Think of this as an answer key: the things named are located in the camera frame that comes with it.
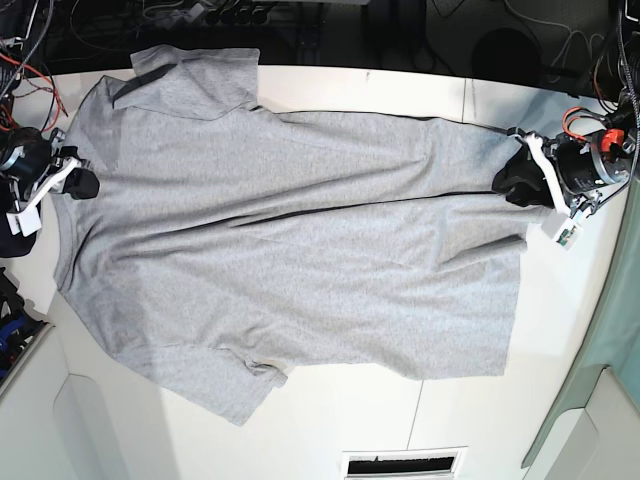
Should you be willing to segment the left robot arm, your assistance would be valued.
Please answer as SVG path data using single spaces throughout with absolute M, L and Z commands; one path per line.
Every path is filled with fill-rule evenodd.
M 478 44 L 476 75 L 508 83 L 573 79 L 574 93 L 594 95 L 598 110 L 568 108 L 554 136 L 519 127 L 506 135 L 521 145 L 494 177 L 493 189 L 519 206 L 544 205 L 576 221 L 595 214 L 639 177 L 639 4 L 613 1 L 605 35 L 587 39 L 582 74 L 542 62 L 532 34 L 501 28 Z

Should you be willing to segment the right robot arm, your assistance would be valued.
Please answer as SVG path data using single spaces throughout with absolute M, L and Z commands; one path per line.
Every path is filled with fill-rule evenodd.
M 47 7 L 47 16 L 40 34 L 30 49 L 18 58 L 13 52 L 24 44 L 27 36 L 1 40 L 1 181 L 20 205 L 34 201 L 38 192 L 55 191 L 76 200 L 95 198 L 100 183 L 82 159 L 75 146 L 65 144 L 66 134 L 56 127 L 60 114 L 66 112 L 53 77 L 30 64 L 44 42 L 54 15 L 54 3 Z M 51 94 L 50 112 L 41 129 L 22 126 L 12 114 L 13 91 L 31 73 L 42 79 L 44 86 L 35 91 Z

